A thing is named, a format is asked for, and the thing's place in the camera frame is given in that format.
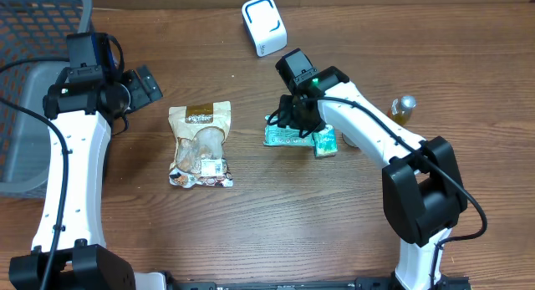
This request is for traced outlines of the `green lidded cup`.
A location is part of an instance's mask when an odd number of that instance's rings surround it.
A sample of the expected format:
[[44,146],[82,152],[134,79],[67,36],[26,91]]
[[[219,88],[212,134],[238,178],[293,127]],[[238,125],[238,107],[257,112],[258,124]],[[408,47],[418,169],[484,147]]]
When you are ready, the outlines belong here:
[[342,138],[347,145],[358,148],[358,146],[347,135],[342,134]]

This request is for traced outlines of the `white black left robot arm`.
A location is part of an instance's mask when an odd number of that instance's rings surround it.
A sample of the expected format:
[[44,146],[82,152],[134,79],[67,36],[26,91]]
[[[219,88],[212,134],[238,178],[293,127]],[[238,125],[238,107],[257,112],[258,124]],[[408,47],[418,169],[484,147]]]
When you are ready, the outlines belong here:
[[16,289],[167,289],[172,285],[162,272],[134,272],[121,257],[107,250],[101,223],[104,160],[111,141],[114,93],[137,110],[161,98],[162,93],[146,67],[139,76],[125,74],[105,88],[98,82],[54,84],[64,65],[45,63],[32,71],[32,84],[49,86],[58,103],[84,96],[97,97],[102,110],[56,110],[46,118],[51,144],[43,216],[27,256],[10,262],[9,279]]

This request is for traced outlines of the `yellow oil bottle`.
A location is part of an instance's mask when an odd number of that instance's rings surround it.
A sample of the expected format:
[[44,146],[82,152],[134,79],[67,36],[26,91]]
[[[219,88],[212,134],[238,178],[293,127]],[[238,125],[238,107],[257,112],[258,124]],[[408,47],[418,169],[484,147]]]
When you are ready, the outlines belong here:
[[406,125],[417,106],[414,96],[405,95],[393,100],[387,116],[400,126]]

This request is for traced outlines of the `brown Pantree snack pouch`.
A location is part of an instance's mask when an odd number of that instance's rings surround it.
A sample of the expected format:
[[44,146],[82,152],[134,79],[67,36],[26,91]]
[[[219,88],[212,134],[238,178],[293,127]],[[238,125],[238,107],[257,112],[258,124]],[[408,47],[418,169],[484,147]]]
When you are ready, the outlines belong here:
[[168,121],[176,140],[169,172],[171,185],[233,186],[223,150],[231,120],[228,101],[169,108]]

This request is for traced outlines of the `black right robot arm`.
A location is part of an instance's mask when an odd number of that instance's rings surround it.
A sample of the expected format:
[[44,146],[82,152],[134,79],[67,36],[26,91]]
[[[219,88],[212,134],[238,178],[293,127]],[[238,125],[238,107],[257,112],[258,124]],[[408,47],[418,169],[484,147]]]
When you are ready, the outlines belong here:
[[310,64],[277,64],[276,70],[289,90],[280,99],[277,125],[301,135],[332,125],[380,168],[383,211],[400,238],[389,288],[447,288],[442,249],[468,204],[450,143],[395,123],[334,66],[318,71]]

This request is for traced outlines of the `teal tissue pack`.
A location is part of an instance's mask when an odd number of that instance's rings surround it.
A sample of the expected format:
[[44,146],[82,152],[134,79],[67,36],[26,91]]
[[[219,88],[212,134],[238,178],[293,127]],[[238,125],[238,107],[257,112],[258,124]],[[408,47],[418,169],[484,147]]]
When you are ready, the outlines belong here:
[[332,125],[325,125],[323,130],[313,133],[314,155],[317,158],[336,155],[338,145]]

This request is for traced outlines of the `teal snack bar wrapper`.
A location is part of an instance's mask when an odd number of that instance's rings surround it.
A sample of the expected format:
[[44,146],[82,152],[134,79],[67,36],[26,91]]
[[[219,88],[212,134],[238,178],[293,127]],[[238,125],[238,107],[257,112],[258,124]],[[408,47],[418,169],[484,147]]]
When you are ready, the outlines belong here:
[[277,125],[266,125],[263,144],[265,146],[314,147],[311,135],[305,138],[301,138],[298,135],[298,130],[290,129],[289,127],[280,128]]

